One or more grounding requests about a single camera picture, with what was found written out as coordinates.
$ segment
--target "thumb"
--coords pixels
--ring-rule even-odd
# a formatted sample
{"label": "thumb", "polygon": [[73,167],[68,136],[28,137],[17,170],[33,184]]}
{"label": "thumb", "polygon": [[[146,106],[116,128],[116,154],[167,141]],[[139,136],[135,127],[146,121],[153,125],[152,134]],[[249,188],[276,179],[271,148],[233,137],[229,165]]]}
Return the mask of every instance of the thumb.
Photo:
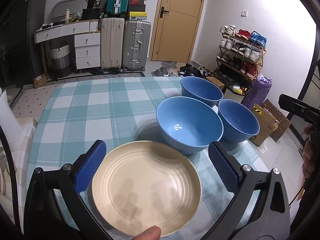
{"label": "thumb", "polygon": [[161,229],[157,226],[152,226],[141,234],[135,236],[131,240],[159,240],[161,235]]}

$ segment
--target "door handle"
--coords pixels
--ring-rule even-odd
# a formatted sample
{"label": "door handle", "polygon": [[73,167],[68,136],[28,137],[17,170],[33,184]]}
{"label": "door handle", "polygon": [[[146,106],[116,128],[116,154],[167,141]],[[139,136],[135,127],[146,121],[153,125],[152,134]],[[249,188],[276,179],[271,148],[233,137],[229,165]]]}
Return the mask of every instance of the door handle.
{"label": "door handle", "polygon": [[161,10],[160,10],[160,18],[162,18],[163,17],[163,13],[169,13],[169,11],[166,11],[165,9],[164,9],[164,6],[162,6],[161,7]]}

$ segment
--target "finger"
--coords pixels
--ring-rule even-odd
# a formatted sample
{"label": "finger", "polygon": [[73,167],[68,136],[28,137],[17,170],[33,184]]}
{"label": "finger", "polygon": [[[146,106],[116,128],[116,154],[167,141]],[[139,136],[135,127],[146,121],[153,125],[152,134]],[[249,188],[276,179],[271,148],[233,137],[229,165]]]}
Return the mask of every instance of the finger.
{"label": "finger", "polygon": [[311,173],[309,171],[307,171],[304,164],[302,165],[302,173],[303,173],[303,176],[305,176],[307,179],[309,179],[311,176]]}
{"label": "finger", "polygon": [[307,125],[304,129],[303,129],[303,133],[306,135],[309,135],[310,130],[312,129],[311,125]]}
{"label": "finger", "polygon": [[307,171],[309,171],[310,173],[313,173],[315,170],[315,164],[311,160],[309,160],[305,154],[303,155],[303,162]]}
{"label": "finger", "polygon": [[135,236],[131,240],[159,240],[161,236],[161,229],[157,226],[152,226],[141,234]]}
{"label": "finger", "polygon": [[312,147],[311,147],[311,144],[310,144],[310,140],[307,140],[307,141],[306,141],[306,144],[305,144],[305,146],[304,146],[304,148],[303,148],[303,152],[304,152],[304,154],[307,156],[307,158],[308,158],[309,160],[312,159],[312,157],[313,157],[313,150],[312,150]]}

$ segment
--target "bowl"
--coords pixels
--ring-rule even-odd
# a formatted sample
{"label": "bowl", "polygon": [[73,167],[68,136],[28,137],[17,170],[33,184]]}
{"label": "bowl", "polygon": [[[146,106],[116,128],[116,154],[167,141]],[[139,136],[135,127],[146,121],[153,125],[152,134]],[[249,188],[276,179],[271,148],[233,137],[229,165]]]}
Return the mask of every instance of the bowl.
{"label": "bowl", "polygon": [[198,77],[184,77],[180,81],[182,96],[194,98],[210,107],[223,98],[222,91],[210,81]]}
{"label": "bowl", "polygon": [[257,135],[260,125],[251,111],[240,103],[223,99],[218,104],[218,115],[223,123],[223,138],[229,142],[243,142]]}
{"label": "bowl", "polygon": [[164,139],[183,154],[208,148],[223,134],[220,117],[205,103],[189,97],[171,97],[156,111]]}

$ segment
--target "beige bowl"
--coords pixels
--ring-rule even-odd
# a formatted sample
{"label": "beige bowl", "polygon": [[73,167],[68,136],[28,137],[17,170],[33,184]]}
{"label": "beige bowl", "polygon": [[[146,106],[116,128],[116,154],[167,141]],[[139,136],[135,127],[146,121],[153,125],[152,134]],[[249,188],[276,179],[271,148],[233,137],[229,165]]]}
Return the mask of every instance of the beige bowl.
{"label": "beige bowl", "polygon": [[92,180],[102,217],[135,236],[156,225],[161,236],[178,231],[197,211],[201,184],[192,163],[177,150],[135,141],[113,149]]}

